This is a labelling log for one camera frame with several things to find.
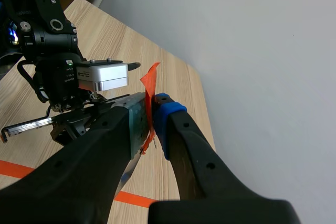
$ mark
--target screw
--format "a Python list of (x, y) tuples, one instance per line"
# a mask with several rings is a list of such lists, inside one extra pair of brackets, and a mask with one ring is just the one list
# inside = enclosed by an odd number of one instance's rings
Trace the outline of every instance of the screw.
[(21, 31), (27, 33), (31, 30), (32, 27), (30, 26), (28, 22), (22, 21), (20, 23), (20, 28), (21, 28)]

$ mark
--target white wall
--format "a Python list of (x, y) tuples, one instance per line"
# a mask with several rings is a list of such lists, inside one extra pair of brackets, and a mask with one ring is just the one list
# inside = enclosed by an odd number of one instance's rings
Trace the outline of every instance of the white wall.
[(104, 0), (195, 67), (216, 148), (302, 223), (336, 221), (336, 0)]

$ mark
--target wooden table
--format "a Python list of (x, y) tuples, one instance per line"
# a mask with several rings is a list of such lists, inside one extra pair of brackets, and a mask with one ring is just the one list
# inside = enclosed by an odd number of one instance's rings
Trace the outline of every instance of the wooden table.
[[(141, 63), (141, 68), (129, 72), (127, 87), (104, 92), (104, 96), (110, 98), (112, 95), (144, 92), (140, 78), (155, 62), (160, 62), (156, 92), (168, 93), (172, 99), (185, 105), (210, 145), (215, 147), (202, 85), (192, 67), (84, 0), (75, 0), (65, 14), (77, 27), (79, 48), (85, 58), (112, 58)], [(32, 66), (26, 67), (26, 70), (30, 74), (34, 73)], [(0, 81), (1, 128), (43, 116), (47, 107), (48, 104), (42, 104), (37, 99), (16, 67)], [(59, 144), (51, 140), (51, 127), (9, 138), (8, 143), (0, 144), (0, 159), (38, 167), (61, 149)], [(122, 191), (157, 200), (178, 199), (179, 191), (171, 164), (165, 160), (158, 140), (156, 145), (157, 148), (151, 143)], [(0, 187), (17, 180), (15, 177), (0, 175)], [(147, 208), (114, 201), (109, 223), (147, 223), (147, 215)]]

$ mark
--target orange tape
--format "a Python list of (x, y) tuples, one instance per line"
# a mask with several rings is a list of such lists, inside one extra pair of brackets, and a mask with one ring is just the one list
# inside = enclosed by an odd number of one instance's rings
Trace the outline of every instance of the orange tape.
[(151, 203), (156, 202), (155, 199), (126, 193), (125, 191), (120, 191), (114, 200), (145, 208), (149, 208)]
[(0, 160), (0, 174), (15, 178), (23, 178), (34, 169)]
[(155, 86), (156, 86), (156, 67), (160, 63), (154, 63), (154, 65), (148, 70), (148, 73), (140, 79), (142, 84), (146, 88), (145, 95), (145, 105), (146, 105), (146, 115), (148, 121), (148, 127), (150, 129), (149, 136), (146, 142), (143, 145), (142, 154), (145, 154), (145, 151), (148, 149), (149, 144), (153, 141), (155, 137), (155, 130), (153, 127), (153, 116), (152, 116), (152, 99), (155, 96)]
[[(23, 178), (27, 176), (29, 173), (31, 173), (33, 170), (34, 170), (33, 168), (27, 166), (17, 165), (0, 160), (0, 174), (2, 175), (15, 178)], [(131, 193), (126, 193), (125, 191), (120, 191), (114, 198), (114, 200), (145, 208), (149, 208), (151, 203), (156, 201), (155, 199), (150, 199)]]

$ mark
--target orange tape line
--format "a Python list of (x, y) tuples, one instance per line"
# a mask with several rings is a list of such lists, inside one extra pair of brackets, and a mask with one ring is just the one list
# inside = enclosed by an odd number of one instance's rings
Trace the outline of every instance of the orange tape line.
[(136, 194), (126, 193), (125, 191), (120, 191), (114, 198), (114, 200), (146, 208), (149, 208), (151, 203), (156, 202), (155, 199), (146, 198)]
[(15, 178), (23, 178), (31, 173), (33, 170), (33, 168), (27, 166), (17, 165), (0, 160), (0, 174), (2, 175), (7, 175)]
[[(15, 178), (23, 178), (27, 176), (29, 173), (31, 173), (33, 170), (34, 170), (33, 168), (27, 166), (17, 165), (7, 161), (0, 160), (0, 174), (2, 175)], [(125, 191), (120, 191), (114, 198), (114, 200), (146, 208), (149, 208), (151, 203), (156, 201), (155, 199), (146, 198), (136, 194), (126, 193)]]

